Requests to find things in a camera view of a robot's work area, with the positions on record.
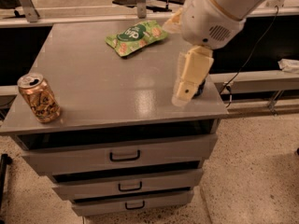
green chip bag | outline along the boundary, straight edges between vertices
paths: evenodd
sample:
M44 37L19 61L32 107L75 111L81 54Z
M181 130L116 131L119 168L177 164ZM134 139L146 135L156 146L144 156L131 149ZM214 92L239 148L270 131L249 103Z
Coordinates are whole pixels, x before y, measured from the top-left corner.
M123 57L166 37L157 21L142 21L121 34L107 36L105 41Z

beverage can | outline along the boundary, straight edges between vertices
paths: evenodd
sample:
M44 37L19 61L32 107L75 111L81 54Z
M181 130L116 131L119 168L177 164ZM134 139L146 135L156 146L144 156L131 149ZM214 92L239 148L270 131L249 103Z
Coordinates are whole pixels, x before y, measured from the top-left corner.
M29 73L18 80L19 93L30 106L37 120L48 123L60 116L57 104L48 81L39 73Z

table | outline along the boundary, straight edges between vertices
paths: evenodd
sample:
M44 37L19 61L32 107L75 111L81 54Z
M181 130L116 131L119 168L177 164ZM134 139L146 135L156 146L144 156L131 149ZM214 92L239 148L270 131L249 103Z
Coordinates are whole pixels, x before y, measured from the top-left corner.
M190 48L180 35L126 59L105 43L138 21L55 24L31 72L62 115L41 124L18 95L0 129L79 216L190 202L227 115L209 77L200 97L171 104L178 54Z

wire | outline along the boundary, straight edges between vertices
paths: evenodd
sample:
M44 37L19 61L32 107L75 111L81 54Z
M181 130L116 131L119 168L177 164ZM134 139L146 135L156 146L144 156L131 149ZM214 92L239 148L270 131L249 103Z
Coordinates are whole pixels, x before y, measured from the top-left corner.
M257 42L255 43L253 49L251 50L251 53L249 55L249 57L247 58L247 60L244 62L244 64L240 67L240 69L237 71L237 73L228 81L226 82L226 84L222 87L222 90L220 91L220 94L226 89L226 87L239 75L239 73L242 71L242 69L248 64L250 58L252 57L254 50L256 49L256 47L258 46L258 44L260 43L260 41L263 39L263 37L268 33L268 31L270 30L270 28L272 27L275 19L278 16L279 13L279 7L275 6L278 10L277 13L275 14L272 22L270 23L270 25L268 26L268 28L264 31L264 33L262 34L262 36L257 40Z
M9 104L12 103L15 99L16 99L16 97L13 97L13 99L12 99L11 101L9 101L9 102L6 103L6 104L0 105L0 107L4 107L4 106L9 105Z

terrazzo floor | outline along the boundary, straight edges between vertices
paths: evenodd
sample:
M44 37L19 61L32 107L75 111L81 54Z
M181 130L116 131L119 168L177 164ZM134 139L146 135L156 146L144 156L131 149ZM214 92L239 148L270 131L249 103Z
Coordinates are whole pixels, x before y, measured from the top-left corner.
M2 218L7 224L299 223L299 157L294 154L299 147L298 101L292 107L291 112L278 106L278 116L259 108L259 113L239 110L234 118L224 119L188 205L84 219L59 199L46 177L27 165L9 137L0 136L1 153L13 160L7 169Z

